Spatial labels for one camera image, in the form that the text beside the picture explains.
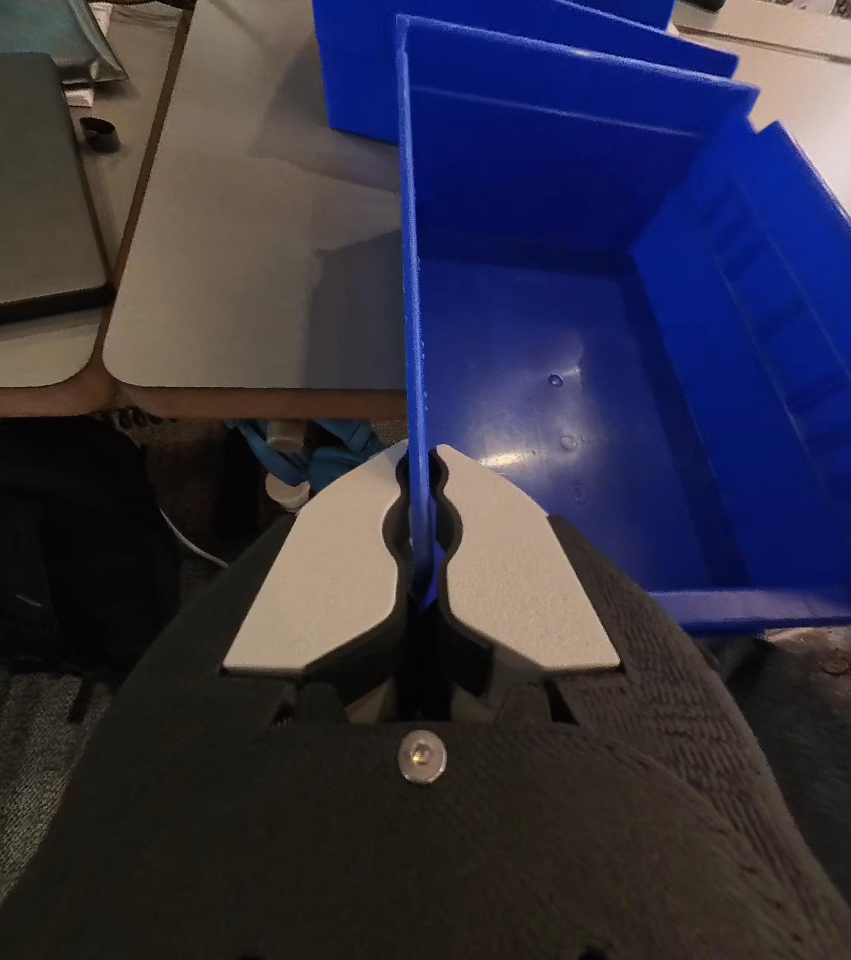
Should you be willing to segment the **blue plastic bin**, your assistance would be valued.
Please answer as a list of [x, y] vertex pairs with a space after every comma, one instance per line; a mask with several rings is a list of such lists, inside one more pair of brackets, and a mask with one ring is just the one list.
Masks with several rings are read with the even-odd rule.
[[417, 567], [450, 446], [704, 634], [851, 623], [851, 220], [759, 91], [400, 15]]
[[672, 1], [316, 1], [328, 124], [397, 144], [397, 18], [405, 15], [734, 77], [735, 54], [669, 32]]

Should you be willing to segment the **dark green pouch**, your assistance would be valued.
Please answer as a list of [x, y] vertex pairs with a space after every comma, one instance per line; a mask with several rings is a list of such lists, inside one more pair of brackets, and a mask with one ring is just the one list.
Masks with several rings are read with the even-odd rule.
[[0, 1], [0, 54], [47, 55], [65, 87], [128, 78], [86, 1]]

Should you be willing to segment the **black laptop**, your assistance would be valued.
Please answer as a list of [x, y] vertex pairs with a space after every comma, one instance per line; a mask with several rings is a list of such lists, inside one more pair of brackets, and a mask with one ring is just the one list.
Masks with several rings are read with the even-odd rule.
[[46, 54], [0, 54], [0, 327], [114, 297], [59, 72]]

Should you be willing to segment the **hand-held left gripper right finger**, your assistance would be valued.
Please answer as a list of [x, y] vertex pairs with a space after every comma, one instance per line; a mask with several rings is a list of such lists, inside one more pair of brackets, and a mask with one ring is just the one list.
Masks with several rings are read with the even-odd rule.
[[622, 661], [550, 516], [447, 444], [432, 452], [439, 597], [451, 626], [527, 671], [611, 671]]

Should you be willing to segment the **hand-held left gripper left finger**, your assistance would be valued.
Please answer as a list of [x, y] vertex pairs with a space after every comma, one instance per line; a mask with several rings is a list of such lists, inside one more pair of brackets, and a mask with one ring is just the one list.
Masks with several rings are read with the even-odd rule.
[[223, 661], [230, 675], [330, 682], [389, 674], [408, 617], [408, 491], [396, 443], [316, 494], [293, 520]]

